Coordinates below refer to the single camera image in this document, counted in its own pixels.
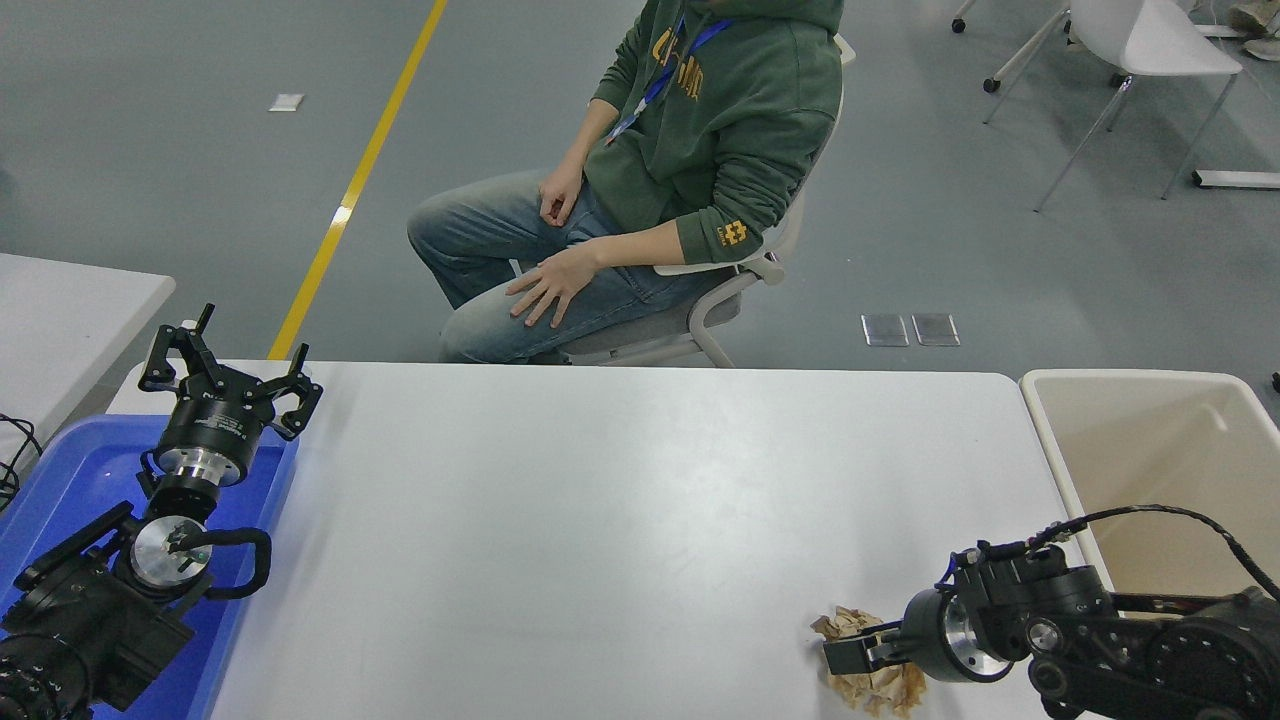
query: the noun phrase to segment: hand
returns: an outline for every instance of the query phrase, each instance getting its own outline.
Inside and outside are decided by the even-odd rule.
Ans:
[[[518,318],[530,306],[534,311],[525,319],[525,327],[534,327],[547,309],[556,302],[556,315],[552,316],[552,328],[558,328],[568,310],[570,301],[577,295],[595,273],[604,265],[599,263],[595,252],[588,247],[590,242],[575,245],[561,250],[556,255],[543,260],[536,268],[516,278],[507,286],[507,295],[516,295],[527,290],[525,296],[511,309],[511,316]]]
[[[539,215],[553,228],[564,227],[581,191],[582,167],[572,161],[561,163],[538,184],[538,197],[541,199]]]

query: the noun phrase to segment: yellow logo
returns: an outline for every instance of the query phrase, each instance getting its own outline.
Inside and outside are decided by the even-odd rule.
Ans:
[[[698,64],[698,58],[690,58],[680,65],[676,82],[685,90],[685,95],[698,100],[698,95],[703,91],[703,67]]]
[[[667,60],[671,59],[671,54],[676,50],[678,40],[673,28],[668,27],[662,33],[662,37],[658,38],[658,42],[653,44],[650,55],[653,55],[654,61],[659,65],[666,65]],[[698,100],[698,96],[703,91],[703,67],[698,64],[696,58],[690,58],[680,64],[680,70],[676,73],[676,85],[685,91],[685,95]]]
[[[733,246],[746,240],[746,225],[742,224],[742,220],[733,220],[722,228],[716,228],[716,234],[719,236],[721,245]]]
[[[667,47],[668,40],[672,41],[672,47]],[[669,55],[672,50],[675,50],[675,38],[671,37],[671,28],[668,27],[667,32],[662,33],[662,37],[658,38],[658,42],[653,44],[653,59],[657,60],[659,65],[666,64],[667,55]]]

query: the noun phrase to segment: hoodie sleeve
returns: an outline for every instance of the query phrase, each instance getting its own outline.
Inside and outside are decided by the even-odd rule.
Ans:
[[[593,100],[604,100],[613,105],[620,113],[631,96],[631,88],[636,83],[636,73],[640,69],[649,35],[653,32],[654,0],[645,3],[636,22],[627,31],[626,37],[617,49],[617,59],[604,70],[600,85],[595,88]]]
[[[685,263],[736,263],[759,250],[833,126],[823,111],[790,110],[719,131],[712,204],[676,218]]]

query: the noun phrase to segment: blue tray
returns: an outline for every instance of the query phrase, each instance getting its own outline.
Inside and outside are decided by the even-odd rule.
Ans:
[[[22,492],[0,515],[0,612],[22,597],[13,579],[41,553],[122,500],[134,516],[146,497],[134,478],[138,456],[160,441],[168,415],[99,415],[59,433],[40,459]],[[280,514],[293,473],[297,443],[274,432],[262,433],[253,466],[243,483],[223,491],[210,529],[255,527],[270,532]],[[209,566],[215,585],[238,585],[253,575],[250,548],[219,547]],[[244,600],[202,600],[183,623],[196,637],[151,684],[128,712],[95,705],[95,720],[204,720],[214,707]]]

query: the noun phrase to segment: white container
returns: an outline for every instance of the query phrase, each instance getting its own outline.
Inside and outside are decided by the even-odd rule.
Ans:
[[[1280,578],[1280,430],[1248,384],[1215,373],[1034,370],[1023,396],[1068,512],[1175,505],[1208,515]],[[1116,592],[1226,594],[1257,584],[1207,525],[1101,520],[1082,552]]]

